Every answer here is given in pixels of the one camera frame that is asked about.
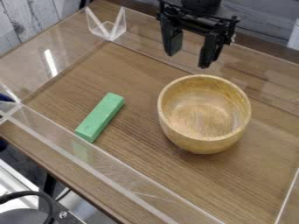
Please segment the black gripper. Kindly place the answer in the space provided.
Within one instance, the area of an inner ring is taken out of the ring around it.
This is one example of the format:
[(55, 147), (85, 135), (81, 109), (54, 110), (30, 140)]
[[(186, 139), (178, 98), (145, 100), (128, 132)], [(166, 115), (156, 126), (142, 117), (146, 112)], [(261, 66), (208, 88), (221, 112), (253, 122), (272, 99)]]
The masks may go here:
[(182, 30), (205, 36), (198, 68), (205, 69), (218, 58), (224, 44), (234, 38), (238, 16), (221, 5), (221, 0), (157, 0), (156, 19), (161, 26), (162, 49), (172, 57), (182, 47)]

